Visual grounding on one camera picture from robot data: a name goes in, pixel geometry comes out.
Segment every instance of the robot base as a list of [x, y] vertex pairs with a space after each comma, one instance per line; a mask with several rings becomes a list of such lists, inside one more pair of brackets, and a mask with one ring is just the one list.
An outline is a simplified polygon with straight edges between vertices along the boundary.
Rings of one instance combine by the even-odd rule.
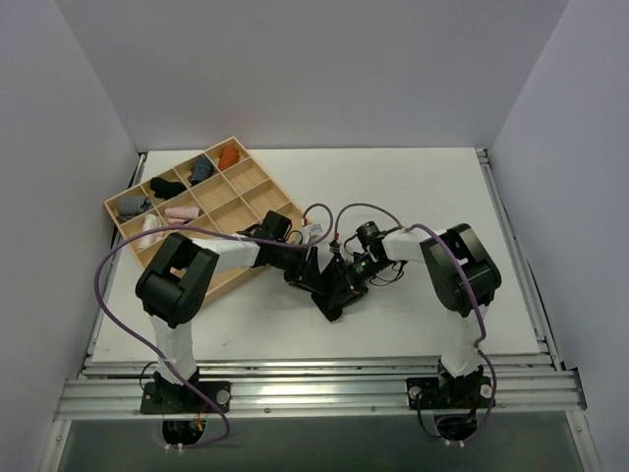
[[[186, 387], [171, 386], [184, 390], [179, 392], [172, 391], [172, 389], [156, 388], [155, 382], [147, 383], [144, 386], [140, 412], [144, 415], [177, 415], [182, 413], [199, 413], [202, 410], [206, 410], [203, 414], [217, 414], [212, 408], [206, 408], [203, 400]], [[195, 382], [195, 386], [205, 393], [223, 413], [229, 411], [229, 401], [231, 399], [231, 384], [229, 382]]]
[[406, 380], [409, 408], [412, 410], [472, 410], [489, 407], [491, 382], [479, 368], [466, 377], [453, 379], [449, 374]]

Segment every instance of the white table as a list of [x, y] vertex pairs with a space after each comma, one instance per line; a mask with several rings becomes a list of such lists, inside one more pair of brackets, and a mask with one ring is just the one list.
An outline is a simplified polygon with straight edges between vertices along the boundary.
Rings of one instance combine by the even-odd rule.
[[[142, 180], [173, 167], [198, 150], [152, 151]], [[488, 354], [540, 352], [532, 323], [486, 188], [471, 148], [269, 149], [257, 161], [301, 207], [324, 202], [334, 212], [369, 202], [392, 211], [405, 224], [444, 229], [469, 223], [496, 262], [502, 286], [486, 317]], [[309, 215], [326, 224], [322, 212]], [[364, 222], [381, 229], [392, 222], [369, 209], [353, 209], [341, 221], [341, 240]], [[321, 267], [328, 261], [326, 246]], [[331, 324], [308, 293], [286, 285], [270, 268], [198, 313], [194, 320], [198, 360], [301, 360], [435, 356], [445, 335], [443, 307], [424, 265], [373, 288]], [[112, 273], [108, 303], [120, 319], [153, 340], [148, 315], [134, 295], [141, 267], [123, 251]], [[154, 354], [104, 319], [92, 362], [150, 361]]]

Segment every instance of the bolt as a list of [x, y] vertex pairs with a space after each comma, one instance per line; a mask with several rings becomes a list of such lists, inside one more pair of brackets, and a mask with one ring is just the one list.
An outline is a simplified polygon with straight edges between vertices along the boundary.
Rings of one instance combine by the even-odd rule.
[[225, 405], [229, 401], [229, 391], [227, 390], [218, 390], [216, 392], [216, 403], [219, 405]]
[[491, 398], [491, 387], [487, 384], [481, 385], [481, 397], [482, 398]]
[[416, 385], [412, 386], [411, 388], [409, 388], [409, 396], [414, 400], [419, 400], [420, 398], [422, 398], [422, 389]]

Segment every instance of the wooden tray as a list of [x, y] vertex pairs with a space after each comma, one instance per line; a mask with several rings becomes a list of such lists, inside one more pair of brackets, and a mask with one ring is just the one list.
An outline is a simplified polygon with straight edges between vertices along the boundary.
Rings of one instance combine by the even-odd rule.
[[[225, 171], [220, 171], [218, 169], [219, 156], [227, 145], [234, 145], [238, 148], [239, 161]], [[302, 227], [303, 212], [301, 209], [291, 202], [286, 193], [270, 179], [264, 169], [236, 138], [230, 138], [210, 147], [200, 155], [205, 155], [211, 160], [215, 168], [209, 179], [195, 186], [191, 186], [188, 177], [191, 174], [196, 156], [155, 176], [162, 177], [169, 182], [181, 182], [186, 186], [185, 192], [172, 199], [156, 198], [149, 187], [149, 181], [144, 181], [105, 202], [107, 212], [124, 238], [130, 238], [142, 231], [144, 218], [147, 214], [154, 214], [159, 217], [162, 224], [166, 226], [167, 219], [164, 211], [169, 207], [180, 206], [200, 208], [200, 216], [189, 222], [188, 225], [223, 234], [233, 234], [254, 223], [261, 222], [266, 212], [271, 209], [288, 216], [293, 222], [293, 229]], [[149, 197], [153, 207], [129, 221], [121, 222], [118, 219], [116, 201], [124, 196]], [[193, 231], [181, 232], [188, 237], [211, 238], [211, 236]], [[166, 235], [167, 232], [164, 231], [157, 241], [144, 249], [139, 248], [139, 241], [131, 243], [130, 248], [142, 267], [148, 266]], [[215, 274], [209, 285], [209, 290], [205, 294], [203, 304], [206, 305], [229, 292], [258, 273], [262, 268], [235, 268]]]

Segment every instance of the white wall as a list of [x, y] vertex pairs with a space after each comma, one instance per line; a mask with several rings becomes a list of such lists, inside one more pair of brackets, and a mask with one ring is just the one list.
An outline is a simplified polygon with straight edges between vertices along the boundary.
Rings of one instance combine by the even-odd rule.
[[52, 1], [0, 1], [0, 70], [0, 470], [30, 471], [93, 326], [102, 201], [137, 155]]
[[491, 144], [566, 0], [57, 0], [141, 150]]
[[490, 153], [606, 471], [629, 462], [628, 25], [571, 0]]

